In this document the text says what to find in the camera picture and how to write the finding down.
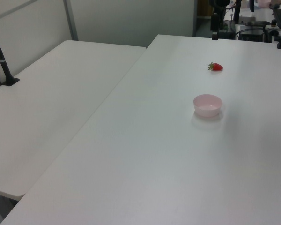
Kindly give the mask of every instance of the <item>white surface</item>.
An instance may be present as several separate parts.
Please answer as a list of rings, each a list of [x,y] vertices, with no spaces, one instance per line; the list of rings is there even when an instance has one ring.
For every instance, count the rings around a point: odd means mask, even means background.
[[[192,36],[194,0],[71,0],[80,41],[148,47],[158,34]]]
[[[61,0],[38,0],[0,19],[0,46],[13,76],[70,39]]]
[[[1,86],[0,195],[20,199],[144,51],[66,41]]]
[[[77,221],[281,225],[281,50],[158,36],[2,225]]]

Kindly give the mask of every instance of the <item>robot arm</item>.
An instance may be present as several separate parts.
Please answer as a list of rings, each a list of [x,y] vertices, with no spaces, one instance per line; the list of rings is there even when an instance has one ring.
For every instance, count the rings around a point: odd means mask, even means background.
[[[223,29],[224,17],[226,6],[230,3],[230,0],[209,0],[209,5],[214,8],[214,13],[211,16],[212,39],[218,40],[219,30]]]

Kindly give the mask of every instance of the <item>tabletop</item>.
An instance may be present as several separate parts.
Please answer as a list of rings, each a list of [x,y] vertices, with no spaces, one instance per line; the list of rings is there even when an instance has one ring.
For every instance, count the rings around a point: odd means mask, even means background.
[[[145,48],[66,41],[0,87],[0,195],[19,200]]]
[[[77,222],[281,225],[281,50],[157,36],[2,225]]]

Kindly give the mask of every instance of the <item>black stand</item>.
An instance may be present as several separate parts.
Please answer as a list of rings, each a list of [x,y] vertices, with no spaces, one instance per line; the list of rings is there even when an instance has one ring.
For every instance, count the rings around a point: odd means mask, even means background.
[[[5,61],[5,58],[4,58],[3,52],[1,50],[1,47],[0,47],[0,64],[2,66],[2,69],[3,69],[5,77],[6,77],[6,81],[2,85],[12,86],[13,84],[17,83],[20,80],[18,78],[14,78],[10,74],[10,71],[8,69],[8,66],[7,66],[7,63]]]
[[[234,12],[234,17],[233,17],[233,21],[235,22],[235,24],[245,25],[247,22],[256,21],[255,17],[239,16],[241,2],[242,2],[241,0],[236,0],[236,2],[235,2],[236,7],[235,7],[235,12]]]

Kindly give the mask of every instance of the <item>red strawberry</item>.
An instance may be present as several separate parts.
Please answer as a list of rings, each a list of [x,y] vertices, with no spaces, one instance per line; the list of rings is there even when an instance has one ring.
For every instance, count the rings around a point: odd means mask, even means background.
[[[209,68],[208,68],[209,70],[213,70],[213,71],[223,70],[223,67],[217,63],[210,63],[208,66],[209,66]]]

